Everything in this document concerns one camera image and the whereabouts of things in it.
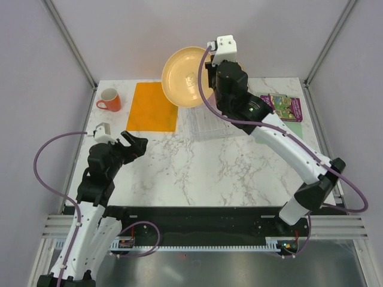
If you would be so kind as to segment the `light yellow plate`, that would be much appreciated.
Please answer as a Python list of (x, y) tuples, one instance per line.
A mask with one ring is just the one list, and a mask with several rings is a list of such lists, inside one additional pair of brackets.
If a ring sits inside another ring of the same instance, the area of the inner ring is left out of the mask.
[(167, 99), (182, 108), (203, 104), (198, 87), (198, 68), (205, 49), (186, 47), (175, 52), (162, 71), (162, 89)]

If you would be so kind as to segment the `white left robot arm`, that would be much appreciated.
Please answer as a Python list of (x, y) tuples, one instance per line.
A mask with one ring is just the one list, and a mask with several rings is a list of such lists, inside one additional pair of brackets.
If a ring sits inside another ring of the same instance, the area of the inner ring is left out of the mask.
[(131, 220), (124, 215), (105, 216), (104, 212), (114, 191), (114, 178), (120, 168), (143, 156), (148, 139), (138, 138), (127, 131), (121, 136), (123, 145), (109, 132), (97, 128), (96, 141), (89, 149), (85, 169), (65, 244), (59, 258), (47, 275), (41, 275), (37, 286), (95, 286), (96, 275), (110, 245), (117, 235), (131, 229)]

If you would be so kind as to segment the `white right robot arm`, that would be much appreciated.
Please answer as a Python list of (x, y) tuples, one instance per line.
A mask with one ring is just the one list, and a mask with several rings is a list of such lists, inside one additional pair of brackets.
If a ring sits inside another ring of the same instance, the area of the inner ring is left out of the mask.
[(345, 169), (340, 158), (329, 159), (296, 136), (261, 98), (248, 91), (248, 75), (236, 62), (204, 64), (218, 112), (238, 129), (261, 139), (301, 177), (303, 184), (279, 210), (275, 231), (288, 235), (299, 219), (321, 207)]

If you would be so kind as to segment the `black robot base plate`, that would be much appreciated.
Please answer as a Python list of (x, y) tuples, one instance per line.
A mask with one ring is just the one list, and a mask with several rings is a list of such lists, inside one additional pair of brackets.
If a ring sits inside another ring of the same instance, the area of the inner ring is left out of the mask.
[(308, 222), (289, 226), (277, 219), (277, 207), (127, 207), (109, 206), (104, 215), (127, 228), (135, 222), (135, 245), (151, 246), (256, 246), (268, 237), (303, 238)]

